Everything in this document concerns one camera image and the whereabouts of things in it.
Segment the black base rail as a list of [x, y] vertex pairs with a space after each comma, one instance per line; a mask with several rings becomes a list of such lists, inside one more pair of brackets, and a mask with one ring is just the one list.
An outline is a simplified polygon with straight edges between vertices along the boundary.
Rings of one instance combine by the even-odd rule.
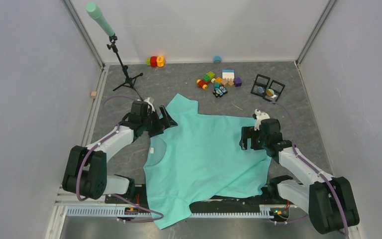
[[[196, 213], [255, 213], [259, 212], [260, 206], [285, 208], [288, 200], [274, 197], [268, 192], [268, 187], [264, 186], [262, 195], [252, 196], [248, 198], [231, 198], [222, 196], [213, 196], [209, 200], [191, 203], [189, 208], [193, 214]], [[131, 198], [127, 198], [139, 206], [149, 208], [147, 202], [146, 184], [136, 184], [135, 191]], [[124, 201], [115, 196], [105, 196], [104, 202], [107, 204], [123, 204]]]

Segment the black tripod stand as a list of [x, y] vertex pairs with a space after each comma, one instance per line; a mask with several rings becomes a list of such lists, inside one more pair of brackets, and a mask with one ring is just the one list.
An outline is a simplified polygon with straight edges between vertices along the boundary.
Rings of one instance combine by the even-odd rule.
[[110, 41], [110, 44], [107, 44], [107, 48], [109, 50], [112, 50], [113, 53], [116, 55], [121, 67], [122, 67], [122, 72], [125, 76], [125, 80], [122, 84], [120, 84], [119, 86], [115, 87], [113, 89], [113, 91], [117, 91], [118, 89], [120, 89], [121, 87], [126, 87], [126, 88], [129, 88], [129, 89], [132, 89], [133, 91], [136, 92], [136, 94], [138, 95], [139, 99], [140, 100], [143, 100], [143, 98], [141, 97], [141, 95], [138, 93], [137, 89], [135, 88], [135, 83], [136, 83], [136, 80], [138, 77], [142, 77], [143, 76], [143, 73], [140, 73], [134, 77], [130, 77], [129, 76], [129, 73], [128, 73], [128, 66], [127, 65], [124, 65], [122, 60], [121, 60], [121, 57], [119, 55], [119, 51], [118, 51], [118, 48], [116, 46], [116, 42], [117, 42], [118, 38], [117, 36], [114, 34], [113, 36], [110, 36], [109, 37], [109, 41]]

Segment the blue round toy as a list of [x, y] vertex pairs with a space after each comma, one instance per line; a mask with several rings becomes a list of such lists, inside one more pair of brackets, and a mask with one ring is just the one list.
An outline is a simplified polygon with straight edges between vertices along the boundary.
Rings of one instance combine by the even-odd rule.
[[218, 64], [222, 62], [222, 58], [219, 55], [216, 55], [212, 59], [213, 63]]

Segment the right black display case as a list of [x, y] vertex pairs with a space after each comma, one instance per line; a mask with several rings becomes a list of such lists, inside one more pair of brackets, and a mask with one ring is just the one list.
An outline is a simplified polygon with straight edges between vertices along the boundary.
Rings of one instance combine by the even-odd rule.
[[265, 88], [263, 99], [268, 102], [277, 102], [281, 97], [286, 85], [271, 79], [268, 86]]

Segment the colourful toy brick train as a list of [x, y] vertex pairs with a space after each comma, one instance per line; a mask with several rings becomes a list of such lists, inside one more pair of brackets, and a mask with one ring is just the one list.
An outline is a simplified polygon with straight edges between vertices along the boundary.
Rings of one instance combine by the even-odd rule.
[[203, 76], [202, 79], [198, 79], [198, 80], [196, 81], [197, 86], [198, 86], [199, 88], [204, 89], [204, 90], [208, 88], [208, 86], [209, 86], [210, 83], [220, 85], [221, 82], [222, 82], [222, 78], [220, 78], [220, 77], [216, 77], [216, 76], [215, 76], [215, 73], [212, 72], [212, 71], [209, 71], [208, 73], [206, 73], [206, 74]]

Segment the green microphone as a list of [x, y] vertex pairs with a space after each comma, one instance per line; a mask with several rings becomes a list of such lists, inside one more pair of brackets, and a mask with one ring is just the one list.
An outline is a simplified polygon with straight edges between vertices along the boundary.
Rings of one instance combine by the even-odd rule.
[[87, 3], [86, 11], [89, 17], [101, 27], [101, 29], [108, 35], [108, 37], [115, 36], [114, 30], [112, 29], [110, 24], [107, 22], [107, 20], [103, 16], [101, 9], [98, 7], [96, 3], [94, 2]]

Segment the small wooden cube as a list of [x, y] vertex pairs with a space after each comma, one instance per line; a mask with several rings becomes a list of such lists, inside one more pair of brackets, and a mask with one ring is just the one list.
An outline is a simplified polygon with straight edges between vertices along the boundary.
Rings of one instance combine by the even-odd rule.
[[92, 91], [91, 94], [90, 94], [90, 97], [91, 97], [92, 99], [96, 99], [96, 97], [97, 97], [97, 91]]

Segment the blue white block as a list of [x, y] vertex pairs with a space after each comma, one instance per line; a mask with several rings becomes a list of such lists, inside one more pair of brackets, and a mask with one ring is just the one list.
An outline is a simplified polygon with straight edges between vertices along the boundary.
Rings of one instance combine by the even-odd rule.
[[233, 69], [223, 69], [222, 70], [222, 79], [226, 79], [228, 81], [235, 79], [235, 71]]

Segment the black owl toy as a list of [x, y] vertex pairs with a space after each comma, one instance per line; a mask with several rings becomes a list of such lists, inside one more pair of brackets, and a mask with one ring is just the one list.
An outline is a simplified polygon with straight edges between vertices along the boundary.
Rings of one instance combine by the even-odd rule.
[[228, 93], [228, 90], [223, 86], [223, 85], [220, 85], [219, 87], [217, 88], [214, 88], [212, 94], [216, 97], [216, 98], [221, 98], [223, 97], [224, 95], [226, 95]]

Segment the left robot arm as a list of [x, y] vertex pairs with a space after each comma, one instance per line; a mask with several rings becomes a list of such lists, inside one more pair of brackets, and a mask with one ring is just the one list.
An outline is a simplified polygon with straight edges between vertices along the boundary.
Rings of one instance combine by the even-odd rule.
[[62, 181], [63, 190], [76, 194], [80, 201], [117, 194], [123, 202], [132, 202], [136, 198], [134, 179], [108, 175], [108, 161], [144, 132], [153, 137], [177, 125], [164, 106], [156, 110], [148, 101], [134, 101], [130, 112], [107, 135], [95, 143], [71, 149]]

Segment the small tan wooden blocks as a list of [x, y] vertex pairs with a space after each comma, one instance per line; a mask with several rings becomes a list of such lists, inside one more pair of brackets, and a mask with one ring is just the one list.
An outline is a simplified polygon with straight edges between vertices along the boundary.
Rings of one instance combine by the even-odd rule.
[[221, 84], [224, 87], [233, 87], [234, 86], [234, 81], [230, 80], [230, 79], [222, 79]]

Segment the yellow landscape brooch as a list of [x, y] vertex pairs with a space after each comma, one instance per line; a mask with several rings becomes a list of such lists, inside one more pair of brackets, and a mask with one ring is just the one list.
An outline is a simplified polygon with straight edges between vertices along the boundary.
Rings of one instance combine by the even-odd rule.
[[273, 97], [273, 96], [275, 96], [275, 91], [273, 90], [273, 89], [267, 89], [266, 90], [266, 95], [268, 96], [268, 97]]

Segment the left black display case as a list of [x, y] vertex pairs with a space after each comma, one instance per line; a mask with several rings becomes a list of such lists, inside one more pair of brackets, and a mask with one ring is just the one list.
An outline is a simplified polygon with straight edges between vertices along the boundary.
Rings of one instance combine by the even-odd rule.
[[[270, 81], [271, 81], [270, 77], [264, 76], [261, 74], [257, 74], [250, 93], [252, 95], [256, 95], [256, 96], [259, 96], [262, 98], [265, 97], [266, 96], [266, 90], [267, 90], [268, 86], [270, 85]], [[265, 89], [265, 92], [263, 94], [259, 94], [257, 92], [258, 87], [263, 87]]]

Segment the teal t-shirt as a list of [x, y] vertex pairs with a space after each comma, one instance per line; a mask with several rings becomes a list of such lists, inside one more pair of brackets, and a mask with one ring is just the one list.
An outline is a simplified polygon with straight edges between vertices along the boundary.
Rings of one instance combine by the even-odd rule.
[[242, 150], [241, 129], [252, 118], [202, 115], [198, 102], [177, 94], [167, 111], [177, 126], [151, 137], [143, 167], [151, 210], [162, 213], [160, 229], [191, 215], [190, 205], [211, 197], [261, 194], [271, 158], [263, 150]]

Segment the purple cube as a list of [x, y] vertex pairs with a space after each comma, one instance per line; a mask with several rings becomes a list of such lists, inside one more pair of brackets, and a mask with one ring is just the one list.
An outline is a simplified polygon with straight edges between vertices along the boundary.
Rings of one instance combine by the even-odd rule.
[[235, 87], [241, 87], [242, 86], [242, 79], [240, 77], [236, 77], [233, 81]]

